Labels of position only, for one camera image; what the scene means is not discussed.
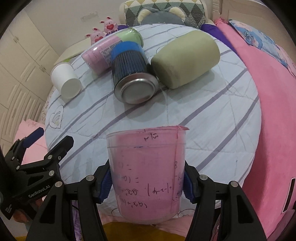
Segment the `pink lined clear plastic cup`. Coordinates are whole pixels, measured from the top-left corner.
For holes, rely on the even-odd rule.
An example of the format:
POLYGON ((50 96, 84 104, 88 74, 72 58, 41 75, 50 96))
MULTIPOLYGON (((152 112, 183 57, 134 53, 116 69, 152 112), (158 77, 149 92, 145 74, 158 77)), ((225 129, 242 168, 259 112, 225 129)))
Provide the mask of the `pink lined clear plastic cup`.
POLYGON ((107 135, 112 183, 123 218, 151 225, 178 213, 186 131, 184 126, 163 126, 107 135))

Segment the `green foam cup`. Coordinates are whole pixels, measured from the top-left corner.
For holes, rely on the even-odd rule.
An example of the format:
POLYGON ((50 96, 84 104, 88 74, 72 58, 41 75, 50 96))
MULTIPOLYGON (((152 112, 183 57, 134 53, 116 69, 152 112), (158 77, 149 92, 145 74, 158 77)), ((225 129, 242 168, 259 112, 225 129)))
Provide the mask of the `green foam cup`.
POLYGON ((220 61, 218 45, 200 30, 186 33, 165 45, 151 59, 159 81, 170 89, 188 84, 220 61))

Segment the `pink fleece blanket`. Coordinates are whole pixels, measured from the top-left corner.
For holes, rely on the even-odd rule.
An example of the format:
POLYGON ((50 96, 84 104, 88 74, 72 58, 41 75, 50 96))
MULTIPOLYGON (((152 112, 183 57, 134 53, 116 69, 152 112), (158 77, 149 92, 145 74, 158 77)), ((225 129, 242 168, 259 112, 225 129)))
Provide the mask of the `pink fleece blanket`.
POLYGON ((224 20, 215 25, 248 68, 261 106, 261 133, 243 190, 268 240, 283 240, 295 219, 295 77, 269 54, 248 45, 224 20))

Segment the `white striped folded quilt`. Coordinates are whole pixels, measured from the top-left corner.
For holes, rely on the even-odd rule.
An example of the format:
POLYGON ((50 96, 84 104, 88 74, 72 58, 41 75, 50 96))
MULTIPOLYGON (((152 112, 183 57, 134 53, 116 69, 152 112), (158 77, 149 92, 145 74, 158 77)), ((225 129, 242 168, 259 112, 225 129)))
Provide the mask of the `white striped folded quilt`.
POLYGON ((55 91, 46 116, 49 149, 65 136, 74 146, 60 163, 65 183, 78 182, 108 158, 106 136, 118 131, 186 126, 186 161, 218 183, 242 185, 252 167, 261 129, 258 92, 242 60, 217 41, 220 61, 180 88, 161 86, 138 105, 113 93, 110 72, 97 77, 82 59, 73 62, 82 91, 69 101, 55 91))

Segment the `cream wardrobe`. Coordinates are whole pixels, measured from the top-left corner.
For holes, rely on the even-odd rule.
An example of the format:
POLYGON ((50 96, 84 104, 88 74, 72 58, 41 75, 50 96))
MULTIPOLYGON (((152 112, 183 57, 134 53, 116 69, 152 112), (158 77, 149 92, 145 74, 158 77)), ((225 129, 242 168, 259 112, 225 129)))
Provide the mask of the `cream wardrobe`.
POLYGON ((44 123, 50 73, 59 58, 22 10, 1 37, 1 149, 6 154, 21 121, 44 123))

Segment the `blue black metal can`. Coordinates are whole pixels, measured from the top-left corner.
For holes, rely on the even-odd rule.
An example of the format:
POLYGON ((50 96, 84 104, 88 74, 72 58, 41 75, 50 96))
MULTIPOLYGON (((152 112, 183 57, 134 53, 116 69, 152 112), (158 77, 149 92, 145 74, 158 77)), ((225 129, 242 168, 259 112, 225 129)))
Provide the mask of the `blue black metal can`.
POLYGON ((144 50, 136 42, 121 42, 112 49, 111 70, 115 97, 123 103, 146 102, 159 88, 144 50))

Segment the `pink green labelled jar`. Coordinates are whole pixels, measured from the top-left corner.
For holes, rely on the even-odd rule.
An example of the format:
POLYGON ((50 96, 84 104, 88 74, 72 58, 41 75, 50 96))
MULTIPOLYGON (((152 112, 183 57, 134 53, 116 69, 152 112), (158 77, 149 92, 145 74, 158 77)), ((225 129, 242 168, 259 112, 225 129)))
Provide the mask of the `pink green labelled jar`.
POLYGON ((134 28, 126 28, 112 33, 94 43, 82 54, 82 59, 97 75, 101 75, 111 67, 111 51, 119 43, 132 41, 144 46, 141 34, 134 28))

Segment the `pink bunny toy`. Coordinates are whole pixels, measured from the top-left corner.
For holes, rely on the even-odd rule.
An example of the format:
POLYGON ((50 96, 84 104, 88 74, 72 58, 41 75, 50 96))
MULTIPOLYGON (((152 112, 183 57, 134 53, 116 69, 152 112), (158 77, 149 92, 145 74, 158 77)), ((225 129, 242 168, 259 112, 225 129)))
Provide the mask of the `pink bunny toy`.
POLYGON ((112 34, 118 31, 117 22, 109 16, 107 16, 105 20, 101 20, 100 23, 104 24, 104 32, 106 34, 112 34))
POLYGON ((85 35, 85 39, 90 39, 90 44, 93 45, 94 43, 98 42, 99 40, 103 39, 106 36, 105 32, 102 32, 98 28, 93 28, 93 32, 90 34, 85 35))

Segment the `right pink bunny toy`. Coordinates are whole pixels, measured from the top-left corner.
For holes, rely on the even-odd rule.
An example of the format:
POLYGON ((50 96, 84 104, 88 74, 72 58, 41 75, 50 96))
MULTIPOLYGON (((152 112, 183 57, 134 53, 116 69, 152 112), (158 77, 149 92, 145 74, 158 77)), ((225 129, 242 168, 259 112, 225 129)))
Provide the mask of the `right pink bunny toy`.
POLYGON ((105 20, 101 20, 100 23, 104 24, 104 32, 106 34, 112 34, 118 31, 117 22, 109 16, 107 16, 105 20))

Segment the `blue cartoon pillow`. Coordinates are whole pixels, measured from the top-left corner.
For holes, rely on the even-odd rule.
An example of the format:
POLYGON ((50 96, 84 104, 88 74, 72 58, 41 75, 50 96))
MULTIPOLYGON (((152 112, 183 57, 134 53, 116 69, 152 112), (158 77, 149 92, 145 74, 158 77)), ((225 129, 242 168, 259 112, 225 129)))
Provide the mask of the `blue cartoon pillow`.
POLYGON ((265 33, 237 20, 229 20, 228 22, 229 25, 233 27, 245 40, 245 42, 247 42, 247 44, 266 52, 286 68, 292 66, 292 60, 284 49, 277 45, 275 41, 265 33))

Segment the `purple blanket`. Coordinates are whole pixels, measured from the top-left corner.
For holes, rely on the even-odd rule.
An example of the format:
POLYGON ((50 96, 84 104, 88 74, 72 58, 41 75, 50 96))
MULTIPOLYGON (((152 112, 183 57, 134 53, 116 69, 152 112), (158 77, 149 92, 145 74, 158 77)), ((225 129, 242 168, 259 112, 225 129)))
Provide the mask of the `purple blanket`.
POLYGON ((237 52, 238 49, 245 47, 246 43, 243 44, 242 38, 239 39, 239 35, 236 31, 232 29, 231 33, 229 31, 222 32, 216 25, 211 24, 203 24, 201 26, 201 30, 207 32, 211 36, 215 37, 216 39, 220 40, 224 43, 227 47, 229 47, 241 60, 243 60, 240 52, 237 52))

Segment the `grey bear plush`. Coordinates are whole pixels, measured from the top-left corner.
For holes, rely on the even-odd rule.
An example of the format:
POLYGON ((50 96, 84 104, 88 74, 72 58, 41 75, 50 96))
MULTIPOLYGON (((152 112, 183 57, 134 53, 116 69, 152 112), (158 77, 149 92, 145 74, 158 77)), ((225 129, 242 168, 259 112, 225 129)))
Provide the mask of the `grey bear plush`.
POLYGON ((197 15, 189 14, 188 16, 186 12, 178 6, 171 6, 164 10, 152 7, 143 8, 135 18, 135 23, 138 25, 175 24, 196 29, 200 29, 201 25, 205 22, 206 18, 200 10, 198 10, 197 15))

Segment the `triangle pattern quilted cushion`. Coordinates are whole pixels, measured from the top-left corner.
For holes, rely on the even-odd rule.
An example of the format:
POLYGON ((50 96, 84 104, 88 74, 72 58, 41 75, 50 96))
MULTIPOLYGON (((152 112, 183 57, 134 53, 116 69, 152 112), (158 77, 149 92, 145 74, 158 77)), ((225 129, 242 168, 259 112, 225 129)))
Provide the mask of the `triangle pattern quilted cushion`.
POLYGON ((169 11, 180 8, 184 15, 182 21, 193 28, 199 29, 212 17, 212 1, 125 1, 119 7, 119 21, 130 27, 140 25, 137 20, 140 11, 148 9, 151 12, 169 11))

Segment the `cream wooden headboard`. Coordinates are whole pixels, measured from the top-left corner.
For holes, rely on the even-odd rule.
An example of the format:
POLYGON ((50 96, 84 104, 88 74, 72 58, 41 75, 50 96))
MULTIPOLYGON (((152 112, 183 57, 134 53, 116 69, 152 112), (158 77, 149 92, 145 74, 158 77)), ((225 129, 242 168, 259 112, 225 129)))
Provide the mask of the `cream wooden headboard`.
POLYGON ((208 19, 234 19, 246 24, 268 19, 269 9, 259 1, 206 1, 208 19))

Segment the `white wall socket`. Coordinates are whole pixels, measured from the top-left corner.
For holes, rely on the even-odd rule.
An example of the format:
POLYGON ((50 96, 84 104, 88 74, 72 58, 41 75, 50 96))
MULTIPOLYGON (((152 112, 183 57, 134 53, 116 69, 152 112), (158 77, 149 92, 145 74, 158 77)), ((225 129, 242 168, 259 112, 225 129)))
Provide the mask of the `white wall socket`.
POLYGON ((97 12, 89 13, 87 15, 82 16, 80 19, 82 22, 86 22, 98 16, 97 12))

